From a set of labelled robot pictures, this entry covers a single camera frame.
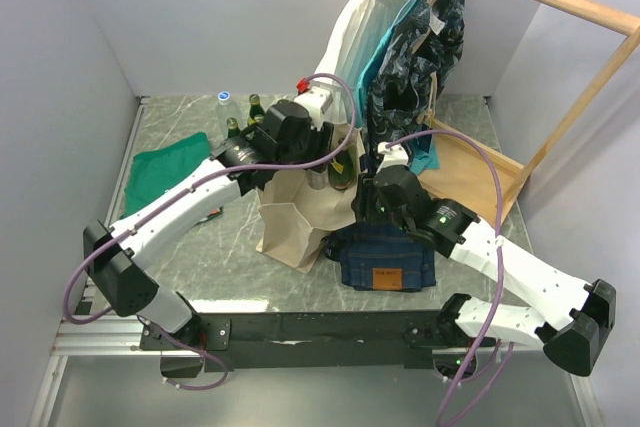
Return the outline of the clear bottle blue cap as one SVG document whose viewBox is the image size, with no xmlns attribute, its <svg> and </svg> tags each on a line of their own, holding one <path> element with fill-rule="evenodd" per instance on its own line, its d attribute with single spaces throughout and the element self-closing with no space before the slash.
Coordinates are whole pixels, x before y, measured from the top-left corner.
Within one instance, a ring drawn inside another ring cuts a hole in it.
<svg viewBox="0 0 640 427">
<path fill-rule="evenodd" d="M 228 91 L 221 91 L 217 96 L 216 113 L 219 120 L 220 130 L 224 138 L 227 139 L 226 119 L 235 117 L 240 127 L 241 112 L 238 104 Z"/>
</svg>

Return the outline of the beige canvas tote bag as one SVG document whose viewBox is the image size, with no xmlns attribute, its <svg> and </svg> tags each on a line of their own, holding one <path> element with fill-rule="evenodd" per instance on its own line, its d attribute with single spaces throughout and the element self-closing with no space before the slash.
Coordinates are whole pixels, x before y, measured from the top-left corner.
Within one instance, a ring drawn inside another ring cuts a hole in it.
<svg viewBox="0 0 640 427">
<path fill-rule="evenodd" d="M 311 187 L 305 170 L 281 170 L 257 192 L 264 222 L 256 250 L 292 268 L 307 272 L 320 253 L 323 239 L 355 222 L 351 204 L 357 181 L 337 190 L 330 183 Z"/>
</svg>

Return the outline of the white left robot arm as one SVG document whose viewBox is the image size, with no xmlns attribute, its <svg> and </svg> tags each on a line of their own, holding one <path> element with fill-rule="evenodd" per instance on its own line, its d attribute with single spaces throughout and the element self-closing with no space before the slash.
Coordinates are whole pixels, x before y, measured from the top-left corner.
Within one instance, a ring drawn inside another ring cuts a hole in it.
<svg viewBox="0 0 640 427">
<path fill-rule="evenodd" d="M 88 273 L 109 306 L 121 317 L 158 325 L 176 348 L 193 346 L 200 335 L 196 311 L 147 268 L 206 214 L 264 188 L 276 169 L 318 167 L 333 131 L 328 121 L 316 125 L 302 105 L 280 100 L 263 121 L 224 140 L 193 173 L 140 211 L 110 227 L 86 228 Z"/>
</svg>

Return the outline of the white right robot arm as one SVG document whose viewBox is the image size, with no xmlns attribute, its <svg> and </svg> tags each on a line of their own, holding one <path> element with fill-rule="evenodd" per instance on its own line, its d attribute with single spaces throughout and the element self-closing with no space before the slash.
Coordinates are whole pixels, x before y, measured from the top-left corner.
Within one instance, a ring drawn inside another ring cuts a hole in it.
<svg viewBox="0 0 640 427">
<path fill-rule="evenodd" d="M 616 290 L 548 265 L 452 199 L 431 198 L 405 166 L 358 178 L 352 208 L 359 221 L 387 221 L 412 240 L 470 267 L 512 292 L 523 306 L 498 307 L 453 294 L 437 315 L 441 339 L 460 345 L 483 331 L 489 338 L 540 349 L 561 369 L 591 375 L 615 325 Z"/>
</svg>

